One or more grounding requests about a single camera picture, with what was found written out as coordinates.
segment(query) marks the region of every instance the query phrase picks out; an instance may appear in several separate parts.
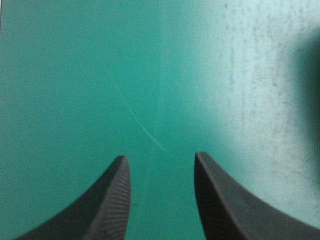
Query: green cutting mat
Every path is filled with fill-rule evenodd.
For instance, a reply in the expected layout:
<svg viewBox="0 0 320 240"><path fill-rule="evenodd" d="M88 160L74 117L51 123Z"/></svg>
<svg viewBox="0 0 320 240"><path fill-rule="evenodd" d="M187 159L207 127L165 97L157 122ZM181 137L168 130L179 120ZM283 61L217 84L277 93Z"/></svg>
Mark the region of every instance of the green cutting mat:
<svg viewBox="0 0 320 240"><path fill-rule="evenodd" d="M0 239L127 155L127 240L203 240L194 153L320 227L320 1L6 0Z"/></svg>

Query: green mat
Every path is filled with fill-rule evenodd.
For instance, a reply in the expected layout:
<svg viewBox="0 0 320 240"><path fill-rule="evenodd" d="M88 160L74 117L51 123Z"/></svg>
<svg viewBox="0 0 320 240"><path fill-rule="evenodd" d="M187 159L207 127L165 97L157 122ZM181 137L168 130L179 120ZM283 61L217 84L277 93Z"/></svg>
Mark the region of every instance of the green mat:
<svg viewBox="0 0 320 240"><path fill-rule="evenodd" d="M5 0L0 239L61 211L118 155L128 240L203 240L194 154L320 227L318 0Z"/></svg>

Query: black rubber tip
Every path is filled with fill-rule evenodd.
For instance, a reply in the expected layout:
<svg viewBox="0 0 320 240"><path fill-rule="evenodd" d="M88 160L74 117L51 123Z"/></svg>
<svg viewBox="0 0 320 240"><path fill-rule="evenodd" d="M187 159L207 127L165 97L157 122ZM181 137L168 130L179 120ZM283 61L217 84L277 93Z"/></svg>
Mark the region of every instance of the black rubber tip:
<svg viewBox="0 0 320 240"><path fill-rule="evenodd" d="M195 155L194 186L208 240L320 240L320 229L257 198L205 152Z"/></svg>
<svg viewBox="0 0 320 240"><path fill-rule="evenodd" d="M119 156L74 203L17 240L123 240L130 202L129 163Z"/></svg>

